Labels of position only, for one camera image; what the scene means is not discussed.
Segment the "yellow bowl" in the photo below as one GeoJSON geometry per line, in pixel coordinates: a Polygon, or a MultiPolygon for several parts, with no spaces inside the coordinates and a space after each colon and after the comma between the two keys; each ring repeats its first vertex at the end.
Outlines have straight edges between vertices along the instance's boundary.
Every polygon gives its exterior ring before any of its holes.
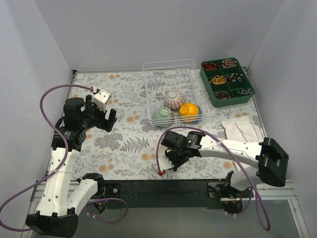
{"type": "Polygon", "coordinates": [[[197,124],[199,122],[201,110],[194,103],[185,103],[179,108],[179,116],[185,123],[197,124]]]}

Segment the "mint green bowl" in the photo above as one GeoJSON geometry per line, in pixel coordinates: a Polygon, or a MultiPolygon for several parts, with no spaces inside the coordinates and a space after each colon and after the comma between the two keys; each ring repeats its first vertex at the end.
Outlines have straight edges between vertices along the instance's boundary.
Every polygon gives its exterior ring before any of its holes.
{"type": "Polygon", "coordinates": [[[167,107],[157,108],[152,114],[152,121],[155,126],[169,127],[172,123],[174,114],[171,109],[167,107]]]}

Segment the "dark blue bowl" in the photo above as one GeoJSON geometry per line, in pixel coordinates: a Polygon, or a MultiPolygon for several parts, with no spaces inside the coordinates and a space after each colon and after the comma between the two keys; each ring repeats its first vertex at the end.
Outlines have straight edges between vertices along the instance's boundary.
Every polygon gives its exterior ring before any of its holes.
{"type": "Polygon", "coordinates": [[[200,122],[200,120],[202,119],[202,110],[200,107],[199,108],[199,113],[196,116],[196,118],[191,122],[191,124],[198,124],[200,122]]]}

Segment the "red patterned bowl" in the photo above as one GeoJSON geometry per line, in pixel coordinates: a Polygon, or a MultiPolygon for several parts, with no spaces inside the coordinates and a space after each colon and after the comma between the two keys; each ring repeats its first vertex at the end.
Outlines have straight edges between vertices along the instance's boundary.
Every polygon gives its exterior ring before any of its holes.
{"type": "Polygon", "coordinates": [[[169,91],[164,98],[164,106],[172,111],[179,110],[183,104],[185,104],[185,97],[181,92],[176,90],[169,91]]]}

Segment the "white wire dish rack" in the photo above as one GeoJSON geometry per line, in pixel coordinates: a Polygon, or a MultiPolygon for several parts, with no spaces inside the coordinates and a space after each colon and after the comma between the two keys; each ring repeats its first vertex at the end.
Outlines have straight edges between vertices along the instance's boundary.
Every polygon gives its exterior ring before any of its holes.
{"type": "Polygon", "coordinates": [[[151,126],[194,125],[206,117],[207,103],[193,60],[148,62],[142,68],[151,126]]]}

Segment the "green compartment tray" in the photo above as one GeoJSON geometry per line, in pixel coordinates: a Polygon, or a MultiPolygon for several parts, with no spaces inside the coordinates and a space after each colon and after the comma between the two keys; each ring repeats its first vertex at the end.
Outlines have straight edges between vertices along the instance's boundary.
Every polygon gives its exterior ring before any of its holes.
{"type": "Polygon", "coordinates": [[[236,58],[201,63],[201,78],[215,108],[247,103],[255,94],[250,80],[236,58]]]}

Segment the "cream white bowl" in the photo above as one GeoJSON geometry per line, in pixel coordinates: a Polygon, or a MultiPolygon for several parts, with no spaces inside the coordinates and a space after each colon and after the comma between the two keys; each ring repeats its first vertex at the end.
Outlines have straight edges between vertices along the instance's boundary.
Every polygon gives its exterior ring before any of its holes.
{"type": "Polygon", "coordinates": [[[164,156],[166,151],[168,152],[168,151],[170,151],[170,149],[168,149],[167,147],[165,147],[163,145],[160,145],[159,149],[158,149],[158,156],[159,157],[164,156]]]}

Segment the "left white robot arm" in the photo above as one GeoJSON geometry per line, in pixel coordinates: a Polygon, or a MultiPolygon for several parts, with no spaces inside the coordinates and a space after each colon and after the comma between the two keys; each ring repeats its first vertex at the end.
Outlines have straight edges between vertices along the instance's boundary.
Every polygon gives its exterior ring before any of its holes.
{"type": "Polygon", "coordinates": [[[86,174],[79,186],[69,195],[73,168],[79,158],[87,130],[97,127],[110,132],[116,122],[116,110],[106,104],[111,98],[99,92],[83,98],[70,98],[63,106],[64,115],[56,122],[59,132],[54,133],[49,173],[40,203],[34,214],[27,215],[26,225],[41,235],[71,238],[78,226],[78,215],[91,198],[101,198],[105,185],[100,174],[86,174]]]}

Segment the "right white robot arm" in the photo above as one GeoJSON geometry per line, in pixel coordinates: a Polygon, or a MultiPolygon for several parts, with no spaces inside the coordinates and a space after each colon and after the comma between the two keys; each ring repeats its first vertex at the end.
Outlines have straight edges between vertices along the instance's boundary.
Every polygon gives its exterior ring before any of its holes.
{"type": "Polygon", "coordinates": [[[193,157],[215,157],[234,161],[239,170],[230,171],[225,180],[210,185],[210,192],[219,197],[236,197],[249,187],[267,184],[284,187],[289,162],[288,154],[271,138],[262,142],[219,140],[203,131],[190,131],[187,136],[167,131],[160,139],[166,148],[157,156],[158,174],[166,170],[176,171],[193,157]]]}

